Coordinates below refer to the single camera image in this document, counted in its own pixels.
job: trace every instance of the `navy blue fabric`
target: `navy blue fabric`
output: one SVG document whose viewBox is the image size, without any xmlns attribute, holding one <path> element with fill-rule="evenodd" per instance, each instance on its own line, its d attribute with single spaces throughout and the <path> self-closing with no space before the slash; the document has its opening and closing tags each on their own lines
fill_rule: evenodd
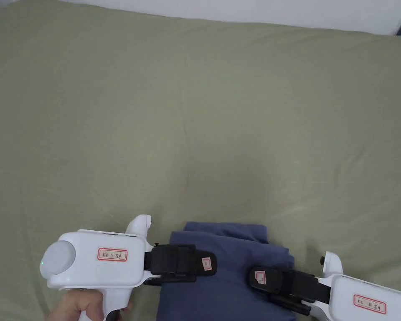
<svg viewBox="0 0 401 321">
<path fill-rule="evenodd" d="M 195 244 L 218 260 L 213 277 L 162 286 L 157 321 L 295 321 L 291 311 L 267 302 L 247 284 L 253 265 L 293 267 L 287 248 L 269 245 L 261 225 L 187 223 L 171 244 Z"/>
</svg>

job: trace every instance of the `white plastic handle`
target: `white plastic handle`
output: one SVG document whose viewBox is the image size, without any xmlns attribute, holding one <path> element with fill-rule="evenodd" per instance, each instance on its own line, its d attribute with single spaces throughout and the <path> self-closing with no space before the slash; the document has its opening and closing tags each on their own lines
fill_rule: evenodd
<svg viewBox="0 0 401 321">
<path fill-rule="evenodd" d="M 102 288 L 99 290 L 103 293 L 104 321 L 110 312 L 127 307 L 132 292 L 131 288 Z M 79 321 L 92 320 L 88 318 L 86 311 L 82 311 Z"/>
</svg>

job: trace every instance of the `bed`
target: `bed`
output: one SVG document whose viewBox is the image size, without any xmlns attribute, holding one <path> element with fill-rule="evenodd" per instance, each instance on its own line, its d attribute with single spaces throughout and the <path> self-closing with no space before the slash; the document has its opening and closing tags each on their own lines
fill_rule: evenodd
<svg viewBox="0 0 401 321">
<path fill-rule="evenodd" d="M 80 228 L 150 242 L 187 221 L 268 227 L 296 266 L 401 290 L 401 37 L 165 18 L 53 0 L 0 11 L 0 320 L 61 293 Z M 154 320 L 158 288 L 134 291 Z"/>
</svg>

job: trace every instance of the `white sticker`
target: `white sticker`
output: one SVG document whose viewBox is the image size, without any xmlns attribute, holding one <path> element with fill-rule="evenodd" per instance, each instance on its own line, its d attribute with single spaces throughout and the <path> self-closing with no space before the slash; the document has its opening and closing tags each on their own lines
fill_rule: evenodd
<svg viewBox="0 0 401 321">
<path fill-rule="evenodd" d="M 258 284 L 266 284 L 266 271 L 255 271 L 255 279 Z"/>
<path fill-rule="evenodd" d="M 99 261 L 126 262 L 128 259 L 128 251 L 101 247 L 98 250 L 97 258 Z"/>
<path fill-rule="evenodd" d="M 205 271 L 211 271 L 213 269 L 211 264 L 211 257 L 202 258 L 202 264 Z"/>
<path fill-rule="evenodd" d="M 380 314 L 386 314 L 386 303 L 381 301 L 355 295 L 354 304 L 356 306 L 359 306 L 360 308 L 365 308 L 367 310 Z"/>
</svg>

